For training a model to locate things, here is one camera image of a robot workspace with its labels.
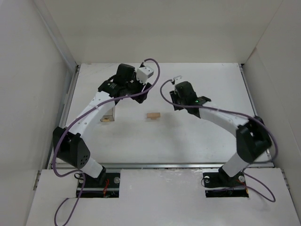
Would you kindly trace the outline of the long rectangular wood block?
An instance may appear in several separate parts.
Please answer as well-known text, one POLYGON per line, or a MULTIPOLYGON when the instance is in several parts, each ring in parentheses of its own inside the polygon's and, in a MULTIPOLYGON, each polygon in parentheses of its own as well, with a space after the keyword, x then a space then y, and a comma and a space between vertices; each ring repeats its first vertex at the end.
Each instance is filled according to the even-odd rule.
POLYGON ((160 118, 161 114, 160 113, 147 113, 147 119, 151 118, 160 118))

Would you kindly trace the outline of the clear plastic box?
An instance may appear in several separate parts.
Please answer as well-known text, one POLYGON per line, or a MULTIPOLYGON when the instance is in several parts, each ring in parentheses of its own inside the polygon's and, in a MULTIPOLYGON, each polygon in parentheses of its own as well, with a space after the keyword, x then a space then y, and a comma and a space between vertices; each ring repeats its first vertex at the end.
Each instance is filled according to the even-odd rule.
POLYGON ((102 118, 109 118, 110 122, 115 121, 115 107, 110 109, 102 118))

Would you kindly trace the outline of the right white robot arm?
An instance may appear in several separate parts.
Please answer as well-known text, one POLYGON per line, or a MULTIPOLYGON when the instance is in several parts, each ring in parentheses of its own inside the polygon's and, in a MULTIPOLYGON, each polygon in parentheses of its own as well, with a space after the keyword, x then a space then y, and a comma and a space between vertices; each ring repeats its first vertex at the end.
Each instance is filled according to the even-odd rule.
POLYGON ((235 178, 242 175, 242 170, 252 164, 272 145, 263 121, 258 116, 245 116, 239 113, 229 113, 214 107, 211 99, 198 97, 188 81, 172 81, 174 90, 170 91, 174 109, 186 109, 200 119, 207 120, 223 128, 236 139, 236 152, 223 164, 218 173, 210 178, 218 181, 218 186, 230 186, 235 178))

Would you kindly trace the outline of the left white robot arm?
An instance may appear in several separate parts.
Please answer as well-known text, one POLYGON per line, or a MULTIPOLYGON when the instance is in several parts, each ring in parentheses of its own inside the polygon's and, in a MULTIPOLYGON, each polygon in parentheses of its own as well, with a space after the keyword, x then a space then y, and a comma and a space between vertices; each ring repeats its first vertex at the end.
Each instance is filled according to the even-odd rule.
POLYGON ((151 87, 147 80, 153 74, 153 69, 144 64, 138 68, 120 64, 116 74, 99 86, 91 102, 73 122, 65 128, 55 128, 54 158, 68 163, 101 185, 105 180, 106 168, 92 158, 86 142, 94 127, 122 97, 129 96, 140 104, 147 98, 151 87))

